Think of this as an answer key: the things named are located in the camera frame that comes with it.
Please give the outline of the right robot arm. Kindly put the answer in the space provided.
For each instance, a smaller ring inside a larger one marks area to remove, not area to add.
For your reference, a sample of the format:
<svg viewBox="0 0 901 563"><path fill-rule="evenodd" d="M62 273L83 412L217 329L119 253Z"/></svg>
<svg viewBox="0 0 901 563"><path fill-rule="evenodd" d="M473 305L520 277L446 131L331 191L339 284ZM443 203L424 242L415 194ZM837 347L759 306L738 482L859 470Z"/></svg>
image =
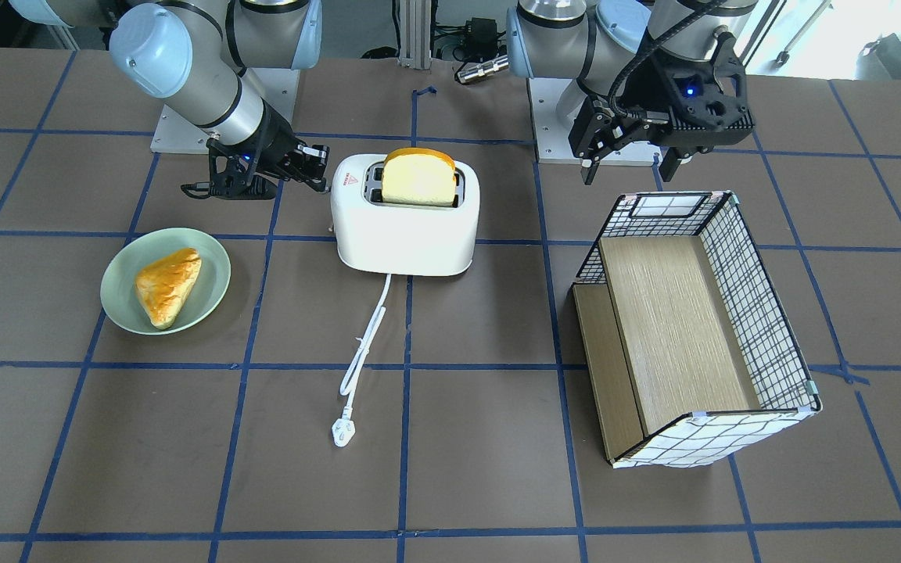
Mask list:
<svg viewBox="0 0 901 563"><path fill-rule="evenodd" d="M271 200L276 181L329 190L328 146L299 139L254 68L310 69L318 1L14 1L33 23L107 29L110 57L140 89L206 136L210 178L191 199Z"/></svg>

